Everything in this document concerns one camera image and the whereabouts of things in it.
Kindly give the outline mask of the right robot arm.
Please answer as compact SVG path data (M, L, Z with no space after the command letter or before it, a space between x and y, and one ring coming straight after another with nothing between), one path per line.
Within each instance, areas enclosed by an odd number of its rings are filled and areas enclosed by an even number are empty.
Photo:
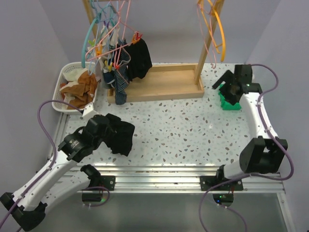
M249 176L267 176L278 171L288 144L279 138L268 118L259 83L253 82L250 64L235 65L234 71L226 71L213 85L231 105L239 103L244 110L251 140L239 155L239 160L222 165L210 182L211 190L227 189Z

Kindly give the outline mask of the yellow plastic hanger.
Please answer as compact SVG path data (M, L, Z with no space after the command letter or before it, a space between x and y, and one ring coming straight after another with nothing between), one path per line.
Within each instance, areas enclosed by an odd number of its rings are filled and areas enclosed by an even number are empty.
M225 39L224 28L223 28L223 25L220 19L220 14L221 14L225 1L224 0L211 0L211 1L215 3L215 8L217 11L217 19L215 19L214 16L211 17L211 22L214 23L212 25L212 29L214 30L213 37L214 37L216 28L219 28L219 33L221 37L221 40L219 42L217 42L214 38L215 45L216 45L214 52L215 52L215 55L216 54L220 55L220 61L223 62L225 60L225 55L226 55L226 39ZM211 9L210 4L208 3L208 0L204 0L204 9L207 12ZM206 35L207 45L210 45L210 39L208 38L208 32L207 32L204 22L202 22L202 26L204 28L204 33Z

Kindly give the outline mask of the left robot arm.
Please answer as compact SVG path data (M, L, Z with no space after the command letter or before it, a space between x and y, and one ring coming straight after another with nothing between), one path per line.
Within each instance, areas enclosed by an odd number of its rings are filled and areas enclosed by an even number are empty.
M105 177L91 164L81 167L65 187L56 187L56 182L71 168L98 149L115 141L119 135L121 119L107 114L95 115L87 124L67 135L60 143L53 157L19 190L4 193L0 202L8 210L20 229L29 232L46 217L47 209L56 202L80 190L101 190L107 195L111 187L104 183Z

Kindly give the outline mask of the black underwear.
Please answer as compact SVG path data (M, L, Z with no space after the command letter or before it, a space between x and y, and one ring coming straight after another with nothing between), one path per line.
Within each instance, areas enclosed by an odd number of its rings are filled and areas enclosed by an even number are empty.
M127 65L127 74L130 81L133 81L134 78L143 79L152 67L152 61L146 42L140 39L137 43L126 46L125 50L131 57Z
M107 114L112 129L111 134L104 141L113 154L128 156L133 146L133 134L135 126L121 118Z

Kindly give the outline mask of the brown underwear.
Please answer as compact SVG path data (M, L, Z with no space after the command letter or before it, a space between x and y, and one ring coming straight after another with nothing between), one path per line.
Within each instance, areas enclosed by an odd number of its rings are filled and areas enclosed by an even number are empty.
M60 85L60 94L64 102L72 105L67 106L67 109L73 109L73 107L83 109L93 101L96 92L95 87L77 82L63 83Z

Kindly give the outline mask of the pink wire hanger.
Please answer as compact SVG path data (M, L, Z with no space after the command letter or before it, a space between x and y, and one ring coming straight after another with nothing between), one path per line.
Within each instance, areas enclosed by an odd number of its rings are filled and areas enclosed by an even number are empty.
M84 1L90 27L82 48L82 62L98 60L110 54L120 57L120 50L139 42L143 34L128 23L131 1Z
M204 1L203 0L197 1L197 16L198 16L198 20L199 20L200 32L201 32L201 35L204 39L204 47L206 48L206 54L207 55L209 54L209 51L210 51L209 47L212 46L211 52L213 54L214 60L212 60L210 58L210 64L211 64L211 68L215 69L216 66L217 66L216 55L215 55L215 52L214 52L216 45L215 45L215 40L214 40L214 37L213 37L214 30L212 29L212 25L214 23L211 22L211 17L214 16L215 19L217 19L217 11L216 11L216 8L215 8L215 3L213 3L211 0L209 0L208 3L210 4L211 9L207 12L204 9ZM210 39L210 45L207 45L206 35L204 33L204 28L202 26L202 22L204 22L204 24L206 26L206 29L207 29L207 32L208 32L208 38Z

